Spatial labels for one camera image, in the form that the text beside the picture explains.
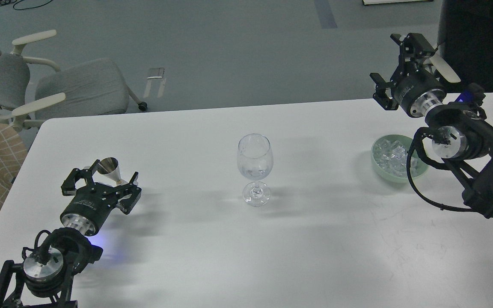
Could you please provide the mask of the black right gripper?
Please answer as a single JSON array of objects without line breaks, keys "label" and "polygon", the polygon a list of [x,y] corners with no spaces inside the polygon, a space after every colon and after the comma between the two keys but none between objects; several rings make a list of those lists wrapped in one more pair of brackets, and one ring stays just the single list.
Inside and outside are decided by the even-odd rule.
[{"label": "black right gripper", "polygon": [[389,82],[379,73],[370,73],[375,83],[372,98],[384,110],[401,107],[411,118],[424,117],[430,107],[442,103],[446,96],[444,86],[423,68],[424,62],[436,54],[436,49],[420,33],[408,33],[405,37],[393,33],[390,38],[399,45],[398,66]]}]

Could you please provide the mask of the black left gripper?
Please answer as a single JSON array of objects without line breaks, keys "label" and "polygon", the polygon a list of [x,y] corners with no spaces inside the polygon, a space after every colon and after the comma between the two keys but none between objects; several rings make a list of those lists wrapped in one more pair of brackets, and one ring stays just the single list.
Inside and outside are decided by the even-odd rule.
[{"label": "black left gripper", "polygon": [[[61,224],[87,237],[100,231],[112,209],[118,208],[125,215],[130,214],[142,193],[137,181],[139,172],[134,172],[128,182],[121,181],[115,187],[110,187],[94,182],[96,171],[96,166],[72,169],[61,185],[62,195],[73,196],[60,215]],[[76,184],[80,180],[84,180],[85,185],[77,188]]]}]

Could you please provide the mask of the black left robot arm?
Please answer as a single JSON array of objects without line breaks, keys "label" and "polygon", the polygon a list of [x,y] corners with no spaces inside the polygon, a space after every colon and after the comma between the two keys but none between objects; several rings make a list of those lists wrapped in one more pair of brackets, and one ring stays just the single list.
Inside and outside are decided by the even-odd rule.
[{"label": "black left robot arm", "polygon": [[90,242],[113,209],[129,214],[141,197],[139,173],[122,180],[118,169],[107,170],[96,160],[85,169],[72,169],[61,185],[72,201],[60,215],[61,228],[37,235],[32,248],[22,248],[22,262],[5,261],[0,271],[0,308],[23,308],[22,291],[48,298],[44,308],[76,308],[71,299],[75,275],[98,261],[103,249]]}]

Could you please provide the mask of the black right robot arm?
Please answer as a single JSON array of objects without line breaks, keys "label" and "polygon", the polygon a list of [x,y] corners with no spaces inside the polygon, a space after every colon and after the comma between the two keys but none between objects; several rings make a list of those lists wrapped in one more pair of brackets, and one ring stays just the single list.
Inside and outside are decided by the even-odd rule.
[{"label": "black right robot arm", "polygon": [[444,205],[423,196],[441,210],[475,212],[493,218],[493,125],[482,108],[485,93],[471,83],[446,103],[441,80],[460,82],[459,76],[442,59],[423,34],[391,34],[399,47],[398,66],[389,81],[372,72],[373,99],[384,110],[401,108],[411,118],[424,118],[426,127],[417,129],[409,150],[438,170],[449,170],[463,186],[464,208]]}]

